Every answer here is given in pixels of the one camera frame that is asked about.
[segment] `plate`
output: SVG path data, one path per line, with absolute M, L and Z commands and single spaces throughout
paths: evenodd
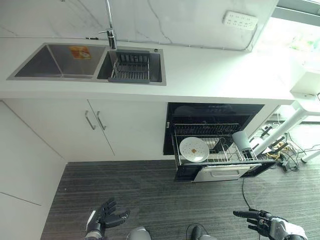
M 208 145 L 197 137 L 187 137 L 183 139 L 179 146 L 182 156 L 190 162 L 200 163 L 209 156 Z

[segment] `double sink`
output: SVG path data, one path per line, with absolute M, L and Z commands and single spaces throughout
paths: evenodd
M 7 80 L 166 85 L 162 49 L 44 43 Z

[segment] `window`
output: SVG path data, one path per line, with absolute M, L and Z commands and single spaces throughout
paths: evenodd
M 307 69 L 320 71 L 320 26 L 271 17 L 255 49 L 285 50 Z
M 320 0 L 279 0 L 272 17 L 320 26 Z

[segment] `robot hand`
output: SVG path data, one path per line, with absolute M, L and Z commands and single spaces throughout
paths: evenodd
M 84 240 L 102 240 L 105 237 L 105 230 L 123 224 L 129 216 L 127 210 L 119 215 L 113 214 L 116 210 L 114 198 L 110 198 L 97 210 L 94 210 L 86 224 L 86 235 Z
M 272 216 L 270 212 L 249 208 L 249 211 L 233 211 L 240 218 L 246 218 L 249 229 L 257 231 L 270 240 L 308 240 L 304 229 L 284 218 Z

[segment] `floor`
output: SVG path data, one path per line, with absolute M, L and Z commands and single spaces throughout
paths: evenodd
M 299 125 L 291 132 L 302 148 L 318 144 L 319 135 L 320 125 Z M 145 226 L 153 240 L 183 240 L 192 223 L 219 240 L 258 239 L 244 218 L 232 214 L 247 208 L 242 179 L 180 183 L 174 176 L 173 160 L 69 163 L 41 239 L 83 239 L 91 211 L 110 197 L 131 214 L 125 224 L 107 230 L 109 240 L 125 240 L 138 226 Z M 284 217 L 302 226 L 310 240 L 320 239 L 320 157 L 301 163 L 298 172 L 277 167 L 246 178 L 244 194 L 252 208 Z

